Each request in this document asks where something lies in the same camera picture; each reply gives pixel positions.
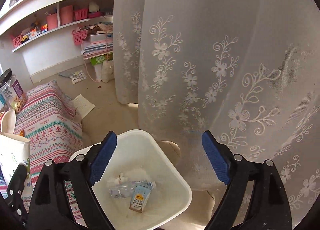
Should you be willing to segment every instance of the paper sheet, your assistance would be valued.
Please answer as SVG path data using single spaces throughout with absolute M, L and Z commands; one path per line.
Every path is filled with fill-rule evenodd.
M 93 108 L 95 108 L 95 105 L 90 103 L 81 94 L 72 101 L 77 112 L 80 114 L 81 119 L 83 119 Z

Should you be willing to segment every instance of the pink storage basket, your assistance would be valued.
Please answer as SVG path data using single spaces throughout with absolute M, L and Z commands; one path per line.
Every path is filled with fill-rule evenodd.
M 61 25 L 73 22 L 73 5 L 66 6 L 60 9 Z
M 13 46 L 16 48 L 21 45 L 21 35 L 12 39 Z
M 76 21 L 88 18 L 88 10 L 89 10 L 88 8 L 75 10 Z
M 52 30 L 58 27 L 58 15 L 57 13 L 47 16 L 48 30 Z
M 87 30 L 82 30 L 78 32 L 72 32 L 73 41 L 75 45 L 81 45 L 82 41 L 87 37 Z

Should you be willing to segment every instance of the screw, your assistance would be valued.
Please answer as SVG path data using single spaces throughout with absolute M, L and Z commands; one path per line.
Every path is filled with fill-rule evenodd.
M 266 161 L 266 164 L 267 164 L 268 166 L 272 167 L 272 166 L 273 166 L 273 161 L 267 160 L 267 161 Z
M 79 154 L 79 155 L 76 157 L 76 160 L 77 160 L 77 161 L 83 161 L 83 160 L 84 160 L 84 155 L 83 155 L 83 154 Z
M 46 162 L 45 162 L 45 165 L 46 166 L 50 166 L 52 164 L 52 160 L 47 160 Z
M 235 154 L 233 157 L 236 161 L 242 161 L 242 156 L 240 154 Z

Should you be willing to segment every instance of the bed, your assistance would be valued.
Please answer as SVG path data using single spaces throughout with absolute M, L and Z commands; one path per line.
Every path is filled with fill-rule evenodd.
M 24 130 L 30 139 L 30 176 L 34 188 L 45 161 L 67 162 L 71 155 L 83 148 L 81 120 L 76 116 L 72 99 L 61 91 L 56 81 L 39 85 L 27 92 L 28 101 L 17 115 L 15 134 Z M 66 183 L 70 204 L 71 186 Z M 6 197 L 6 185 L 0 185 Z M 23 198 L 28 211 L 30 197 Z M 77 215 L 77 207 L 72 207 Z

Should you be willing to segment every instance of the sheer curtain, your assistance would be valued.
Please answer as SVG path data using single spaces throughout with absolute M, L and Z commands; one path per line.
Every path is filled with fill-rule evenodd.
M 247 160 L 274 160 L 298 224 L 320 192 L 314 1 L 115 0 L 114 22 L 118 100 L 138 93 L 140 128 L 180 147 L 190 187 L 223 195 L 201 144 L 209 129 Z

